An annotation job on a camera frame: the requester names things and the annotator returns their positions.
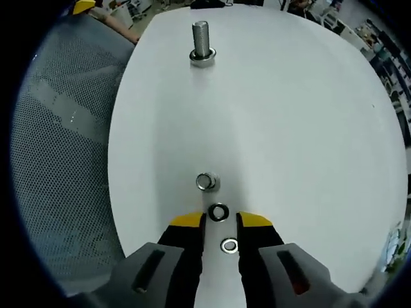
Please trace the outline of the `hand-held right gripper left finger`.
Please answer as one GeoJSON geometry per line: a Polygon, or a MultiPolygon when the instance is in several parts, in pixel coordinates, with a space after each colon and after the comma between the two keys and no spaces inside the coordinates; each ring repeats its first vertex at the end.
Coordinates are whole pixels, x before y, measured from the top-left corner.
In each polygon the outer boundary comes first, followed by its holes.
{"type": "Polygon", "coordinates": [[[205,227],[203,212],[177,216],[156,243],[118,263],[107,283],[70,297],[71,307],[193,307],[205,227]]]}

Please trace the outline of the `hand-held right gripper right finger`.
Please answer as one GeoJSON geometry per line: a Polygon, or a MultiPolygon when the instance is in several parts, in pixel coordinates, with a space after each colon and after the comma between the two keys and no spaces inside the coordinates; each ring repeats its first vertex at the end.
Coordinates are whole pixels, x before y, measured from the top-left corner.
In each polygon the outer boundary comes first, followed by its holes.
{"type": "Polygon", "coordinates": [[[362,307],[362,294],[336,286],[325,265],[284,243],[267,218],[238,212],[236,221],[247,307],[362,307]]]}

